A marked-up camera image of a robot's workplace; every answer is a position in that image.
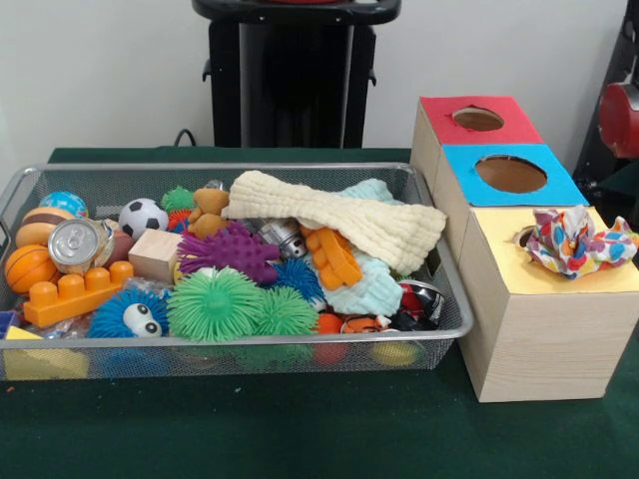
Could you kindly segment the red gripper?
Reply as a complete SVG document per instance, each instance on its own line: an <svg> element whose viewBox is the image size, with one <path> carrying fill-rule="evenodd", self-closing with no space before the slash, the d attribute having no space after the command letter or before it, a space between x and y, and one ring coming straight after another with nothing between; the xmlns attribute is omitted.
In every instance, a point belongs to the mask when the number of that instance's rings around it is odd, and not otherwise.
<svg viewBox="0 0 639 479"><path fill-rule="evenodd" d="M607 85L599 101L598 127L604 145L619 159L638 158L638 87Z"/></svg>

